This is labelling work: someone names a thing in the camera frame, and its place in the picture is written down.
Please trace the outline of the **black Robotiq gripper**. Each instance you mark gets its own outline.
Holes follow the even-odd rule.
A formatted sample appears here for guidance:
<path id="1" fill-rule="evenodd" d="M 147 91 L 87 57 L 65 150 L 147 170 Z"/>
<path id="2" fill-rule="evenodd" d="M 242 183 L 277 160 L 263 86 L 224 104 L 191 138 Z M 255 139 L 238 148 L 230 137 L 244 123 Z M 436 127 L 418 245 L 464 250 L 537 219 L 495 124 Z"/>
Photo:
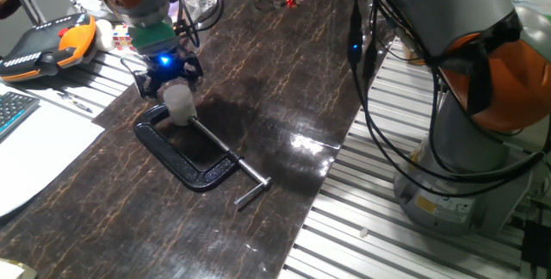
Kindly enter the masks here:
<path id="1" fill-rule="evenodd" d="M 133 78 L 139 95 L 144 99 L 157 99 L 160 82 L 184 78 L 192 92 L 202 82 L 203 70 L 192 52 L 173 48 L 168 52 L 149 57 L 147 71 L 134 71 Z"/>

